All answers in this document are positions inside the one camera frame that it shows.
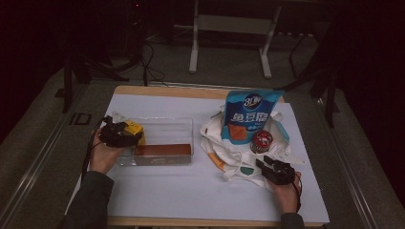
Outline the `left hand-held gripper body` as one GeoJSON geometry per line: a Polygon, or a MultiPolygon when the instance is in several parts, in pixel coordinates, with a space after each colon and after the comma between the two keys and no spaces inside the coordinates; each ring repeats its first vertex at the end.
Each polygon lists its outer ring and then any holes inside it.
{"type": "Polygon", "coordinates": [[[105,125],[101,128],[99,139],[108,147],[125,148],[131,147],[126,143],[126,136],[124,135],[125,122],[115,123],[113,118],[106,115],[102,118],[105,125]]]}

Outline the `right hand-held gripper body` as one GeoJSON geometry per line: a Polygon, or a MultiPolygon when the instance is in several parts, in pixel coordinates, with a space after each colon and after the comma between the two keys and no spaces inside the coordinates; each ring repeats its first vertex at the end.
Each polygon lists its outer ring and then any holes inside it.
{"type": "Polygon", "coordinates": [[[267,167],[266,173],[262,174],[266,179],[270,180],[276,185],[288,185],[298,178],[296,171],[291,167],[289,163],[282,162],[280,160],[274,160],[273,164],[265,165],[267,167]]]}

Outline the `yellow snack packet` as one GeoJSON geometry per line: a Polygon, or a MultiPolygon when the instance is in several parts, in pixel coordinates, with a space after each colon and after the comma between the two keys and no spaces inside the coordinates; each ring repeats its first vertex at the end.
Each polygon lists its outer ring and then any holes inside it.
{"type": "Polygon", "coordinates": [[[124,135],[126,136],[126,143],[131,146],[131,147],[135,147],[135,146],[139,146],[139,145],[145,145],[146,144],[146,138],[145,138],[145,134],[144,134],[144,128],[142,125],[140,125],[139,123],[133,121],[133,120],[126,120],[125,121],[126,127],[124,128],[124,135]],[[142,138],[139,141],[138,144],[130,144],[128,142],[128,138],[130,135],[136,135],[136,134],[142,134],[142,138]]]}

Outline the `small red-lidded jar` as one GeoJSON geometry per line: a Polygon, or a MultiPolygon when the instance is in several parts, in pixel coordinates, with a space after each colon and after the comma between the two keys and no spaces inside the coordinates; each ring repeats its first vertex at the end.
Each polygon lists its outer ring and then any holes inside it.
{"type": "Polygon", "coordinates": [[[258,131],[254,134],[250,142],[250,150],[254,154],[263,154],[267,152],[273,142],[273,136],[266,130],[258,131]]]}

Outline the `white tote bag coloured patches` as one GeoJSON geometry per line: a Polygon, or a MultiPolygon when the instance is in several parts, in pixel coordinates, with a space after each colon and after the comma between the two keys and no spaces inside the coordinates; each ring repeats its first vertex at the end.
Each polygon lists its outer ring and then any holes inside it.
{"type": "Polygon", "coordinates": [[[254,184],[272,191],[261,170],[256,166],[256,159],[269,156],[290,164],[306,164],[306,161],[295,156],[289,145],[289,135],[281,121],[280,112],[272,112],[267,120],[264,130],[271,133],[273,141],[269,149],[263,154],[254,154],[250,149],[250,142],[234,145],[228,139],[222,139],[221,133],[224,125],[224,112],[220,111],[211,116],[201,127],[201,147],[211,158],[214,164],[224,172],[226,181],[248,180],[254,184]]]}

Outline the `long brown box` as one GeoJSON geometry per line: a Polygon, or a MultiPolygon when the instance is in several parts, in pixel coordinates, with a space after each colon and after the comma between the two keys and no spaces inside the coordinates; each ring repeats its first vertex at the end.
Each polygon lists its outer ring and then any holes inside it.
{"type": "Polygon", "coordinates": [[[191,156],[190,144],[141,145],[135,149],[135,156],[191,156]]]}

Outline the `clear plastic container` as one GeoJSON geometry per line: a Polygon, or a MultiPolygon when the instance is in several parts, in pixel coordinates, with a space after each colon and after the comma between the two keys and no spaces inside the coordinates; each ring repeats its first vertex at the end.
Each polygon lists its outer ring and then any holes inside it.
{"type": "Polygon", "coordinates": [[[144,128],[145,145],[190,144],[191,156],[135,156],[135,148],[127,149],[117,159],[120,166],[189,165],[194,153],[193,119],[187,117],[134,118],[144,128]]]}

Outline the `blue snack pouch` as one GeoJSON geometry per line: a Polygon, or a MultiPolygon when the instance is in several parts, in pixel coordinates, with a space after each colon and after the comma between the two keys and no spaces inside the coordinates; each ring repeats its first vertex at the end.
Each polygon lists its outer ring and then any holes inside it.
{"type": "Polygon", "coordinates": [[[224,104],[222,139],[234,145],[247,144],[264,128],[283,91],[231,91],[224,104]]]}

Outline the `person's left hand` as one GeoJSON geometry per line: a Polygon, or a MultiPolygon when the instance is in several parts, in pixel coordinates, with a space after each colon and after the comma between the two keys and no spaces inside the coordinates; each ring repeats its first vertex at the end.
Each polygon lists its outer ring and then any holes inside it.
{"type": "Polygon", "coordinates": [[[95,131],[91,147],[90,170],[106,175],[114,166],[117,158],[125,148],[113,148],[105,145],[100,139],[101,129],[95,131]]]}

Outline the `person's right hand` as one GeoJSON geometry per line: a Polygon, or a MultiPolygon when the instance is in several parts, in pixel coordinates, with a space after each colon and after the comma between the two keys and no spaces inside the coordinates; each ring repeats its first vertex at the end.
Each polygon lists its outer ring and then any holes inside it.
{"type": "Polygon", "coordinates": [[[297,213],[299,211],[300,196],[302,193],[302,187],[300,185],[301,173],[296,172],[296,174],[298,178],[288,185],[276,185],[271,181],[269,182],[282,214],[297,213]]]}

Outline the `black stand with legs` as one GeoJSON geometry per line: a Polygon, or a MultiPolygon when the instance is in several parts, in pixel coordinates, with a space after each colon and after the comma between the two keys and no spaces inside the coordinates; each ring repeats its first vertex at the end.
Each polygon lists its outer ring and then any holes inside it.
{"type": "Polygon", "coordinates": [[[127,78],[119,76],[84,54],[70,53],[65,58],[64,64],[64,88],[62,90],[62,97],[64,98],[63,113],[67,113],[73,104],[73,74],[76,75],[80,82],[88,84],[91,80],[88,67],[96,69],[115,81],[127,81],[127,78]]]}

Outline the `white table mat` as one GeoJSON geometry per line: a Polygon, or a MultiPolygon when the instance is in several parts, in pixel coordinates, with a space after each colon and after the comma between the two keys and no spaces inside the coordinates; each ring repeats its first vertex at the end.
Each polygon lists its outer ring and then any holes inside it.
{"type": "Polygon", "coordinates": [[[200,147],[200,128],[220,110],[221,99],[114,94],[106,113],[132,118],[188,117],[194,124],[194,155],[189,165],[119,166],[108,204],[110,225],[193,224],[271,225],[279,220],[273,195],[247,180],[224,179],[200,147]]]}

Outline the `black metal stand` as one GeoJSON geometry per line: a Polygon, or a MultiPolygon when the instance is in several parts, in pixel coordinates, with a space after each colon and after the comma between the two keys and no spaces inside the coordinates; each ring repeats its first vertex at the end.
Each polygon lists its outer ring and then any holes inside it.
{"type": "Polygon", "coordinates": [[[308,65],[301,71],[300,76],[286,86],[279,87],[279,90],[288,92],[312,81],[313,85],[309,90],[309,94],[312,98],[320,100],[324,94],[327,94],[324,101],[324,116],[328,125],[333,128],[333,109],[336,92],[337,67],[334,61],[329,61],[325,57],[325,54],[329,52],[329,38],[330,37],[325,34],[319,40],[318,47],[316,48],[308,65]]]}

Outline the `black floor bracket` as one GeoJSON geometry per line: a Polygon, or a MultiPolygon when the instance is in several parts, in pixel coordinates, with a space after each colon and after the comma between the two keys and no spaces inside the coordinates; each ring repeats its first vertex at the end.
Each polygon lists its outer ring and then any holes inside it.
{"type": "Polygon", "coordinates": [[[70,125],[88,125],[92,119],[91,114],[74,113],[69,124],[70,125]]]}

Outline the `white metal stand frame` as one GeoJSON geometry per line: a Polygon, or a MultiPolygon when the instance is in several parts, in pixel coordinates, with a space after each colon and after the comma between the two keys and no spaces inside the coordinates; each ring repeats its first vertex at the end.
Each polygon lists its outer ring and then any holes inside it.
{"type": "Polygon", "coordinates": [[[282,5],[278,4],[271,19],[259,18],[244,18],[233,16],[222,16],[212,14],[200,14],[199,0],[194,0],[193,13],[193,40],[189,61],[189,69],[191,73],[195,73],[198,69],[199,57],[199,31],[222,31],[235,33],[260,34],[266,36],[265,44],[259,49],[264,78],[272,77],[269,61],[268,49],[271,40],[274,36],[278,19],[282,11],[282,5]]]}

